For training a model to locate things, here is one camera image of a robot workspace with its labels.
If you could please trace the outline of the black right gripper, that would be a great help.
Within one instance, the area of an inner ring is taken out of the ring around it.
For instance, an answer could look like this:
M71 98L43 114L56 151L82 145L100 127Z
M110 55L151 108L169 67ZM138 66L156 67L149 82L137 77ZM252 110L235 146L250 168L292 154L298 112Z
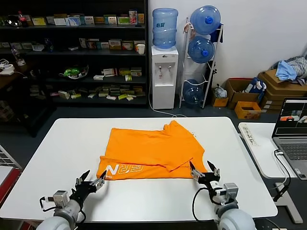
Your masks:
M193 163L189 161L190 174L194 180L198 180L199 184L206 186L209 193L215 193L216 190L221 189L220 181L220 169L217 169L213 163L207 161L212 172L201 173L199 172Z

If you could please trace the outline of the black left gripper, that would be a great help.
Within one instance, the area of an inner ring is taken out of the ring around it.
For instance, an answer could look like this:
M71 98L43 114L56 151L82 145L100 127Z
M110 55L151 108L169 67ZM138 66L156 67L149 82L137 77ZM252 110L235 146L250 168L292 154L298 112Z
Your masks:
M84 172L79 178L76 178L75 190L72 189L70 200L75 200L78 204L83 204L89 194L95 193L96 188L101 188L105 183L106 171L94 181L85 181L90 170Z

